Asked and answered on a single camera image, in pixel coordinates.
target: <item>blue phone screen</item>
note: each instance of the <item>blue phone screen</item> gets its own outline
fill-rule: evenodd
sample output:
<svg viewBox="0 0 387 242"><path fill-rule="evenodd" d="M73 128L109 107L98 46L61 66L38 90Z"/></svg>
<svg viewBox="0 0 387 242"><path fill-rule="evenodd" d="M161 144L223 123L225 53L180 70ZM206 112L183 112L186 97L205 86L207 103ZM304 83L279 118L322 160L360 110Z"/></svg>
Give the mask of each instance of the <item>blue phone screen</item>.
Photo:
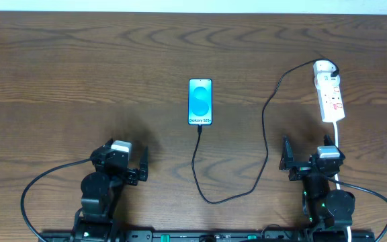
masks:
<svg viewBox="0 0 387 242"><path fill-rule="evenodd" d="M189 124L212 124L212 80L189 80Z"/></svg>

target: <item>tabletop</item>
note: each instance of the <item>tabletop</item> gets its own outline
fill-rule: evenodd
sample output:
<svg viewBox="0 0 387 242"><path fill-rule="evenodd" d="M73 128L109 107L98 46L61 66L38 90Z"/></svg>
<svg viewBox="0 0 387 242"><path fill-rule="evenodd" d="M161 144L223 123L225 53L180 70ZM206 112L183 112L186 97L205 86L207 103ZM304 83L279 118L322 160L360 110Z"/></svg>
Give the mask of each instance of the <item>tabletop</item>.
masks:
<svg viewBox="0 0 387 242"><path fill-rule="evenodd" d="M205 195L219 200L255 181L266 155L261 109L280 76L320 57L340 68L340 179L387 197L387 16L0 12L0 241L36 241L20 212L25 186L111 137L133 144L133 167L150 151L148 181L126 187L116 211L131 225L307 225L302 183L278 165L283 135L300 161L333 136L312 66L290 73L265 110L269 161L256 190L220 205L200 198L191 173L197 130L187 124L187 85L213 79L214 122L203 129L196 171ZM90 163L61 169L32 186L31 223L71 229L80 182L93 171ZM356 197L353 228L377 236L386 203L347 190Z"/></svg>

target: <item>wood grain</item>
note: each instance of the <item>wood grain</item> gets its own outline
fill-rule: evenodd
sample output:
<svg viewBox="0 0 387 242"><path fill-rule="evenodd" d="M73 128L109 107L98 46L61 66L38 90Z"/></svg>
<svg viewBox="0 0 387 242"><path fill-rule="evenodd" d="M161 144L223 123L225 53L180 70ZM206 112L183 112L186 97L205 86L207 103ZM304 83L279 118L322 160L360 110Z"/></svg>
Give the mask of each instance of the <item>wood grain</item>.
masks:
<svg viewBox="0 0 387 242"><path fill-rule="evenodd" d="M320 120L311 68L284 79L265 112L269 161L257 190L218 206L193 183L187 80L214 80L214 124L204 129L197 171L205 195L218 200L253 185L265 158L261 107L278 78L320 56L341 69L341 179L387 197L387 16L0 12L0 241L36 241L19 209L26 184L111 136L136 151L150 147L149 180L126 188L118 207L127 223L305 225L302 184L277 168L282 135L301 160L333 133ZM39 231L72 227L80 181L92 171L60 170L33 186L26 208ZM354 227L378 235L387 206L351 192Z"/></svg>

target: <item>black cable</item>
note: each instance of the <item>black cable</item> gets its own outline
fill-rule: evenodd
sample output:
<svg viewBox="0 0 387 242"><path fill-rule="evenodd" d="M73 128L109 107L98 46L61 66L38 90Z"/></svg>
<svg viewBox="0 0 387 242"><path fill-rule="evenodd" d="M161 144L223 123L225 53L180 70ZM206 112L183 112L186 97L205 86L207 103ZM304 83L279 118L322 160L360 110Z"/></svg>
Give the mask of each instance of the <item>black cable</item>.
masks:
<svg viewBox="0 0 387 242"><path fill-rule="evenodd" d="M378 192L371 191L371 190L369 190L369 189L367 189L367 188L363 188L363 187L360 187L360 186L355 186L355 185L352 185L352 184L348 184L348 183L345 183L345 182L342 182L342 181L336 181L336 180L334 180L334 179L331 179L331 178L327 177L327 176L324 175L324 174L321 174L321 175L322 175L325 179L327 179L328 181L330 181L330 182L333 182L333 183L335 183L335 184L340 184L340 185L343 185L343 186L347 186L348 188L354 188L354 189L360 190L360 191L362 191L362 192L367 192L367 193L369 193L369 194L375 195L375 196L377 196L377 197L383 199L383 201L385 201L385 202L387 203L387 198L386 198L385 196L379 194ZM386 234L386 232L387 232L387 223L386 223L386 225L385 225L383 231L380 233L380 235L379 235L379 236L377 237L377 239L375 240L375 242L379 242L379 241L383 238L384 234Z"/></svg>
<svg viewBox="0 0 387 242"><path fill-rule="evenodd" d="M56 171L57 169L61 169L61 168L65 168L65 167L70 167L70 166L73 166L73 165L79 165L79 164L82 164L82 163L86 163L88 161L90 161L91 159L88 158L88 159L84 159L82 161L76 161L76 162L72 162L72 163L68 163L68 164L65 164L65 165L60 165L58 167L55 167L55 168L52 168L48 171L45 171L44 173L41 173L38 177L35 177L25 188L24 192L21 194L21 198L20 198L20 210L21 210L21 215L23 216L24 220L25 220L25 223L26 225L28 226L28 228L30 228L30 230L43 242L48 242L47 240L45 240L45 238L43 238L43 236L41 236L41 234L31 225L31 222L29 221L28 217L26 216L26 212L25 212L25 196L26 196L26 192L28 192L28 190L31 188L32 185L34 185L34 183L36 183L36 181L38 181L41 177L44 177L45 175L49 174L50 172L52 171Z"/></svg>
<svg viewBox="0 0 387 242"><path fill-rule="evenodd" d="M198 183L198 180L196 178L196 174L195 174L195 167L194 167L194 161L195 161L195 154L196 154L196 151L198 149L198 145L200 143L200 139L201 139L201 133L202 133L202 126L201 125L198 125L198 140L196 142L196 146L195 146L195 151L193 152L193 155L192 155L192 173L194 174L193 175L193 178L195 179L195 184L196 184L196 187L198 188L198 192L200 193L202 199L204 199L204 201L206 201L208 204L221 204L223 202L228 202L229 200L232 200L232 199L235 199L235 198L240 198L242 196L246 196L246 195L249 195L250 193L252 193L257 184L259 183L259 180L261 179L261 175L263 173L263 170L265 168L265 165L267 165L267 161L268 161L268 144L267 144L267 138L266 138L266 135L265 135L265 123L264 123L264 112L265 112L265 108L267 107L269 101L271 101L271 99L274 97L274 95L277 93L278 89L279 89L279 86L280 86L280 83L282 82L283 78L288 74L290 73L291 71L295 70L295 69L298 69L300 67L303 67L305 65L308 65L310 63L314 63L316 61L329 61L331 63L333 63L335 65L335 68L336 70L333 71L331 73L331 76L332 77L336 77L338 74L339 74L339 68L338 66L331 60L327 59L327 58L318 58L318 59L315 59L315 60L310 60L304 64L301 64L297 67L294 67L292 69L290 69L289 71L286 71L282 77L280 77L280 80L277 82L277 85L275 86L275 89L274 89L274 92L269 96L268 100L265 102L264 106L262 107L262 134L263 134L263 140L264 140L264 143L265 143L265 150L267 151L267 155L265 157L265 160L263 162L263 165L262 165L262 168L261 168L261 171L259 172L259 175L257 176L256 178L256 181L255 181L255 184L253 185L252 189L250 189L248 192L245 192L245 193L242 193L242 194L238 194L238 195L235 195L235 196L231 196L229 198L226 198L226 199L223 199L221 201L217 201L217 202L211 202L209 201L204 195L203 193L201 192L201 188L200 188L200 185Z"/></svg>
<svg viewBox="0 0 387 242"><path fill-rule="evenodd" d="M270 227L272 226L275 226L275 227L279 227L279 229L281 229L283 231L283 233L285 233L286 237L288 239L290 239L290 236L288 235L288 233L285 231L285 229L283 229L282 226L278 225L278 224L270 224L270 225L267 225L262 231L261 231L261 239L262 239L262 234L263 236L265 237L265 233Z"/></svg>

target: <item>power strip switch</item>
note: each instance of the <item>power strip switch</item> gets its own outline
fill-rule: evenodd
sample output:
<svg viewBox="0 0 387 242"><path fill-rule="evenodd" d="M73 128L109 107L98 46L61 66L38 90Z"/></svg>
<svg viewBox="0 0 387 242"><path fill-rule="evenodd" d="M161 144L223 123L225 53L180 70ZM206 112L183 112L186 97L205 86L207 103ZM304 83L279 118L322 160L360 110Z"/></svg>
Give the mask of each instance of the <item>power strip switch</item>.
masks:
<svg viewBox="0 0 387 242"><path fill-rule="evenodd" d="M331 76L336 68L333 63L327 60L316 61L313 65L314 85L317 88L323 122L336 122L345 117L339 86L340 76Z"/></svg>

